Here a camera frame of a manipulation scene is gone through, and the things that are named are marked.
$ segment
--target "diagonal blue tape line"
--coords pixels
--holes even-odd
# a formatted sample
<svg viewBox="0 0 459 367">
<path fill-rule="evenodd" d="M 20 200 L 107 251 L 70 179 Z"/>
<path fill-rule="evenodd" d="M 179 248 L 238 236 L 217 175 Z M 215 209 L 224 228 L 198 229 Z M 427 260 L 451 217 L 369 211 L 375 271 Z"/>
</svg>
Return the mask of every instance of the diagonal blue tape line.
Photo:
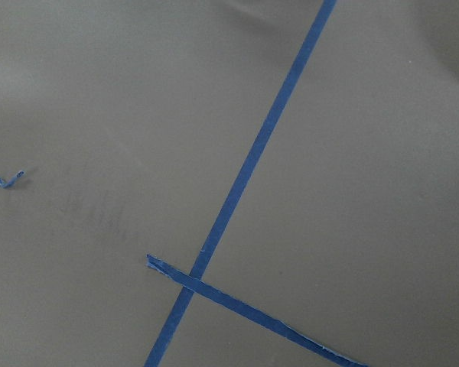
<svg viewBox="0 0 459 367">
<path fill-rule="evenodd" d="M 253 171 L 255 170 L 260 156 L 270 139 L 270 135 L 274 131 L 277 121 L 281 117 L 282 111 L 284 110 L 284 107 L 287 104 L 299 77 L 301 76 L 304 66 L 307 63 L 336 2 L 337 0 L 323 1 L 317 16 L 298 51 L 298 55 L 296 56 L 288 75 L 285 77 L 281 89 L 278 91 L 278 94 L 272 103 L 272 107 L 270 108 L 270 111 L 265 118 L 252 147 L 250 148 L 250 152 L 246 156 L 243 166 L 241 167 L 238 176 L 236 177 L 235 182 L 224 201 L 223 207 L 214 221 L 213 227 L 211 228 L 209 235 L 207 236 L 206 241 L 197 256 L 197 259 L 194 262 L 194 266 L 190 271 L 191 277 L 201 279 L 206 271 L 214 250 L 216 249 L 217 244 L 219 243 L 221 236 L 223 235 L 224 230 L 233 215 L 236 205 L 238 204 L 239 199 L 242 196 Z M 170 314 L 168 315 L 167 320 L 165 321 L 164 326 L 161 328 L 160 335 L 158 335 L 158 338 L 153 345 L 148 358 L 146 359 L 145 367 L 158 367 L 193 295 L 193 291 L 185 287 L 182 289 Z"/>
<path fill-rule="evenodd" d="M 13 176 L 10 181 L 5 181 L 0 178 L 0 187 L 3 187 L 4 189 L 11 187 L 15 184 L 15 181 L 17 181 L 18 178 L 22 177 L 24 175 L 24 171 L 19 171 L 15 176 Z"/>
<path fill-rule="evenodd" d="M 261 310 L 257 310 L 256 308 L 242 302 L 241 300 L 237 300 L 228 294 L 224 294 L 222 291 L 211 287 L 199 279 L 186 275 L 182 271 L 172 267 L 159 258 L 156 258 L 152 255 L 147 255 L 147 257 L 148 262 L 146 265 L 148 267 L 159 271 L 163 275 L 166 275 L 172 281 L 175 281 L 185 288 L 193 291 L 194 293 L 200 294 L 205 298 L 213 300 L 217 304 L 226 307 L 228 310 L 236 312 L 237 314 L 246 317 L 254 323 L 257 323 L 258 325 L 261 325 L 273 331 L 274 333 L 277 333 L 278 335 L 283 336 L 284 338 L 291 340 L 292 342 L 297 343 L 298 345 L 303 346 L 312 352 L 315 352 L 319 356 L 322 356 L 343 367 L 367 367 L 367 365 L 353 361 L 352 359 L 342 356 L 341 354 L 328 349 L 326 346 L 322 346 L 320 343 L 307 338 L 306 336 L 287 326 L 282 321 L 270 317 L 269 315 L 263 313 Z"/>
</svg>

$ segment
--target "gray floor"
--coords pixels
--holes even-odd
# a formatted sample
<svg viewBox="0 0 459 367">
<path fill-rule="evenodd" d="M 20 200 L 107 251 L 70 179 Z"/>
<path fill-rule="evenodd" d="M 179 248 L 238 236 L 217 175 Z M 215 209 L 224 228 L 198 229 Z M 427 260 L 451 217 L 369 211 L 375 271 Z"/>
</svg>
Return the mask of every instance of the gray floor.
<svg viewBox="0 0 459 367">
<path fill-rule="evenodd" d="M 141 366 L 321 2 L 0 0 L 0 367 Z M 204 280 L 459 366 L 459 0 L 340 0 Z M 332 366 L 194 297 L 162 367 Z"/>
</svg>

